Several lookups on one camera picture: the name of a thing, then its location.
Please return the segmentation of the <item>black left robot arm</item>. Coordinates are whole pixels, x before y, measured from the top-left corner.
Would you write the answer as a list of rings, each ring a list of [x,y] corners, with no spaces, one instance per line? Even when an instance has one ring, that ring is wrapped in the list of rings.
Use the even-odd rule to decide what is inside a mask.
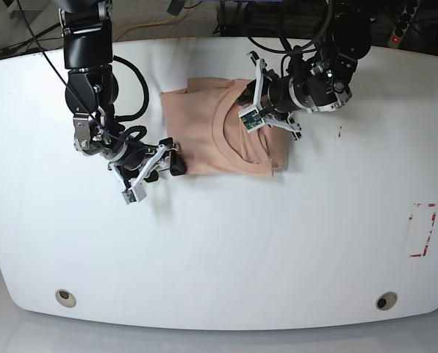
[[[351,99],[353,73],[370,50],[370,11],[364,1],[327,1],[313,38],[302,46],[291,46],[284,19],[296,6],[296,1],[283,1],[277,9],[277,35],[283,46],[279,54],[288,66],[280,75],[262,69],[265,110],[335,111]]]

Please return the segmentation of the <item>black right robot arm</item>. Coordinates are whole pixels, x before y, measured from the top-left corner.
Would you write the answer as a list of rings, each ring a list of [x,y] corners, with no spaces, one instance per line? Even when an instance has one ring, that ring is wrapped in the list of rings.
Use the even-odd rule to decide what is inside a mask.
[[[65,101],[73,113],[74,144],[84,155],[100,154],[109,169],[120,174],[125,185],[138,177],[149,162],[144,181],[155,182],[160,171],[184,175],[187,166],[172,139],[157,145],[143,142],[144,126],[125,127],[147,111],[150,94],[139,69],[112,50],[111,1],[58,1],[63,54],[68,81]],[[119,85],[112,70],[117,62],[129,68],[142,88],[140,109],[131,115],[117,115],[115,100]]]

